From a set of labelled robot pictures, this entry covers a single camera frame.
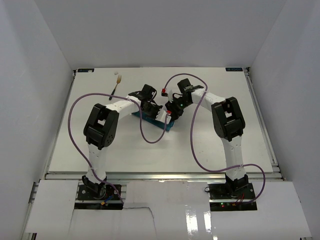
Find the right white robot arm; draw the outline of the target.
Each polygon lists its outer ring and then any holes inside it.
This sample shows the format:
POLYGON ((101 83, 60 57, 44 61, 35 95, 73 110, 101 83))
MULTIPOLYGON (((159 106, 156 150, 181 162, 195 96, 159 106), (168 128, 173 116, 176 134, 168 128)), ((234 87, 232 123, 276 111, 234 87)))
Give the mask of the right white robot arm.
POLYGON ((168 97, 165 107, 171 112, 171 120, 176 121, 182 116, 186 107, 196 105, 190 127, 191 152, 195 156, 193 126, 196 113, 200 106, 211 112, 214 131, 221 139, 224 148, 225 188, 229 194, 235 195, 249 184, 242 154, 242 135, 246 123, 238 100, 235 97, 223 98, 210 93, 207 85, 194 86, 187 78, 179 81, 177 86, 180 93, 167 93, 165 88, 161 91, 162 96, 168 97))

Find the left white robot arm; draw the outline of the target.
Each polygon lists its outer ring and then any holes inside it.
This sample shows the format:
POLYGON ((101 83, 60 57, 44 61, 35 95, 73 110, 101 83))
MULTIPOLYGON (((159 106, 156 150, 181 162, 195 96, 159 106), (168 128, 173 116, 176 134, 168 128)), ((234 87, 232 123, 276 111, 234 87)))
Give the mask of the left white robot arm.
POLYGON ((131 92, 115 103, 97 103, 93 106, 83 130, 89 150, 89 168, 82 177, 82 182, 92 197, 98 199, 105 195, 105 158, 108 147, 115 139, 120 119, 137 113, 141 119, 160 124, 166 130, 171 119, 170 112, 164 105, 155 103, 155 95, 156 90, 146 84, 142 90, 131 92))

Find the teal cloth napkin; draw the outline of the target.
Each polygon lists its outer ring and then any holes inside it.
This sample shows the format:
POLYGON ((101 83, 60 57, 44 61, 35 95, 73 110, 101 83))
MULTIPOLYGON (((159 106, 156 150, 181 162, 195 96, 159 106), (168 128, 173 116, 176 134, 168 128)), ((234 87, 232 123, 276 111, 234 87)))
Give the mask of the teal cloth napkin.
POLYGON ((159 127, 161 129, 165 129, 166 132, 169 132, 170 129, 174 126, 174 121, 171 121, 170 115, 166 119, 166 125, 165 123, 156 121, 155 118, 158 115, 157 111, 142 111, 142 120, 159 127))

